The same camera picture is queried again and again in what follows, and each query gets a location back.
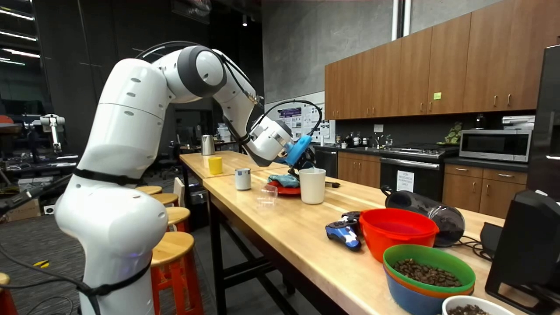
lower cabinet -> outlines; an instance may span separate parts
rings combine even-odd
[[[379,188],[380,175],[378,156],[346,152],[338,154],[338,179]]]
[[[511,200],[525,190],[527,174],[445,165],[443,203],[505,219]]]

stainless steel microwave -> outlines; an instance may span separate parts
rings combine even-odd
[[[463,130],[459,156],[527,163],[532,132],[532,130]]]

bar stool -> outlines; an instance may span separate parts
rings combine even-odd
[[[163,188],[161,188],[160,186],[140,186],[136,187],[136,190],[144,192],[146,194],[157,194],[160,193]]]
[[[0,284],[10,284],[10,277],[6,274],[0,274]],[[13,303],[12,295],[8,290],[0,289],[0,314],[17,315],[16,306]]]
[[[175,207],[179,207],[179,196],[174,193],[157,193],[153,194],[152,197],[164,205],[173,203]]]
[[[167,211],[167,225],[177,226],[177,231],[179,232],[188,232],[189,231],[189,223],[187,219],[190,216],[190,211],[187,208],[183,207],[169,207],[165,208]]]
[[[198,289],[197,267],[194,263],[194,238],[183,232],[167,232],[153,249],[151,275],[153,307],[160,315],[160,290],[173,288],[177,315],[203,315],[202,299]],[[162,274],[161,267],[169,266],[170,279]],[[189,296],[189,308],[185,308],[184,289]]]

oven door handle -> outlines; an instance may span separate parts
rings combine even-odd
[[[411,167],[411,168],[422,168],[422,169],[433,169],[433,170],[439,170],[440,169],[440,165],[435,164],[435,163],[397,160],[397,159],[389,159],[389,158],[386,158],[386,157],[382,157],[381,159],[379,159],[379,161],[381,163],[408,166],[408,167]]]

white bowl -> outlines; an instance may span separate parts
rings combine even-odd
[[[445,299],[443,305],[441,306],[441,313],[443,315],[448,315],[447,310],[456,308],[457,306],[464,307],[467,304],[470,305],[477,305],[483,311],[487,312],[490,315],[514,315],[512,312],[506,310],[505,308],[499,306],[498,304],[494,304],[490,301],[471,297],[468,295],[456,295],[454,297],[450,297]]]

